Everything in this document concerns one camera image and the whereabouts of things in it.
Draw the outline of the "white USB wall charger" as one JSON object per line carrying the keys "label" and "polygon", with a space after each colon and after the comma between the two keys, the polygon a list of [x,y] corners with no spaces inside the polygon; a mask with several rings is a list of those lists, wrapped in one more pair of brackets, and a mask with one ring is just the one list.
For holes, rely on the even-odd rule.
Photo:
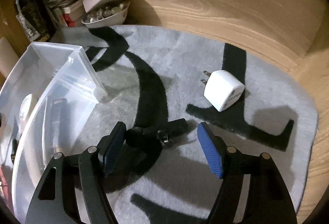
{"label": "white USB wall charger", "polygon": [[201,80],[205,85],[204,97],[218,112],[231,107],[245,91],[245,85],[226,70],[203,73],[208,76],[208,80]]}

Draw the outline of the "clear plastic storage bin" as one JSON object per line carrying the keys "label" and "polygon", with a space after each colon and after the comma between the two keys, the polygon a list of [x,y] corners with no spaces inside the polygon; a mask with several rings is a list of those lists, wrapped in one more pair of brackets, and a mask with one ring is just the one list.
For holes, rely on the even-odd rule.
{"label": "clear plastic storage bin", "polygon": [[[19,111],[28,94],[38,97],[19,134]],[[24,223],[50,159],[69,156],[106,91],[81,46],[32,43],[1,89],[1,169],[5,202]]]}

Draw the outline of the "grey mat with black letters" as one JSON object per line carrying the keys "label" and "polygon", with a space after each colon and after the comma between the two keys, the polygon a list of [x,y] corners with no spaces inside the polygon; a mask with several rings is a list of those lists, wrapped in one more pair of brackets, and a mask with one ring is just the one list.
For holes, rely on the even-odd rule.
{"label": "grey mat with black letters", "polygon": [[[120,26],[60,29],[55,43],[81,45],[108,95],[94,109],[73,149],[97,143],[116,122],[150,127],[185,118],[189,131],[169,149],[133,163],[105,184],[119,223],[204,223],[221,181],[211,173],[196,127],[206,122],[241,152],[269,153],[299,208],[318,126],[313,99],[288,74],[232,45],[175,30]],[[218,112],[204,97],[203,73],[226,70],[245,85]]]}

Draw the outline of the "white handheld device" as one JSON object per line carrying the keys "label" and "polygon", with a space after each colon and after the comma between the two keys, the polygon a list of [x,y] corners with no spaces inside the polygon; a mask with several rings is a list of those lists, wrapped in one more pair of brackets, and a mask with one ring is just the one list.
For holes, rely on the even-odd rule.
{"label": "white handheld device", "polygon": [[29,120],[31,113],[38,102],[38,97],[34,94],[28,94],[22,101],[19,111],[19,134],[23,130]]}

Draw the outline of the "white bowl of trinkets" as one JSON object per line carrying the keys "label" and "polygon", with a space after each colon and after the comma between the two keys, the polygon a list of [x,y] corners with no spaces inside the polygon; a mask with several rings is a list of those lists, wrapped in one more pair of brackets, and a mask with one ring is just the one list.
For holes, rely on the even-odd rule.
{"label": "white bowl of trinkets", "polygon": [[89,29],[122,25],[128,15],[130,1],[122,1],[117,6],[103,6],[85,14],[81,23]]}

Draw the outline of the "pink cylindrical humidifier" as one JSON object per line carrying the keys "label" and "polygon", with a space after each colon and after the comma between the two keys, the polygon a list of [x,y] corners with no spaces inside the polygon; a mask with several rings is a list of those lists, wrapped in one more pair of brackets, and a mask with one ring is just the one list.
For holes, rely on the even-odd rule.
{"label": "pink cylindrical humidifier", "polygon": [[0,40],[0,70],[5,78],[9,76],[18,59],[9,41],[5,37],[2,37]]}

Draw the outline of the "dark wine bottle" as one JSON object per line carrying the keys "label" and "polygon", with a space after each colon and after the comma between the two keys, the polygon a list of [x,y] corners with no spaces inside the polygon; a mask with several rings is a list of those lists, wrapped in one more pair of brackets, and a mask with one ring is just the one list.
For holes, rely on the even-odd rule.
{"label": "dark wine bottle", "polygon": [[43,0],[15,0],[19,21],[30,42],[46,42],[53,35],[53,25]]}

